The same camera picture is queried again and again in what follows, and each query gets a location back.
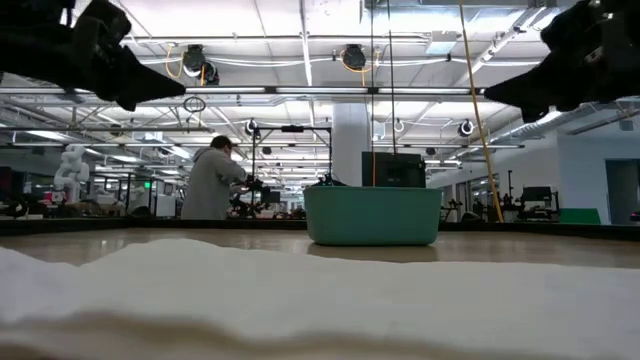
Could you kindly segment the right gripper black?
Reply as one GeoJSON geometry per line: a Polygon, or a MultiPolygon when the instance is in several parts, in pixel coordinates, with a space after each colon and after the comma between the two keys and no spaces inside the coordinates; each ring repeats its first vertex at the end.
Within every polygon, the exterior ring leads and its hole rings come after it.
{"type": "Polygon", "coordinates": [[[605,60],[602,22],[606,1],[579,1],[542,30],[549,54],[530,71],[488,87],[488,100],[516,107],[524,123],[534,123],[554,108],[569,112],[585,102],[606,103],[601,76],[605,60]]]}

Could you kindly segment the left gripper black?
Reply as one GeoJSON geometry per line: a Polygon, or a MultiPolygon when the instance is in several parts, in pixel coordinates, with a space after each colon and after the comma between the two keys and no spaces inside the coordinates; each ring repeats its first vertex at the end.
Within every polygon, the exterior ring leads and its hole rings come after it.
{"type": "Polygon", "coordinates": [[[71,91],[83,89],[126,111],[138,104],[178,97],[186,87],[141,64],[120,42],[131,30],[125,13],[109,1],[91,1],[71,35],[71,91]]]}

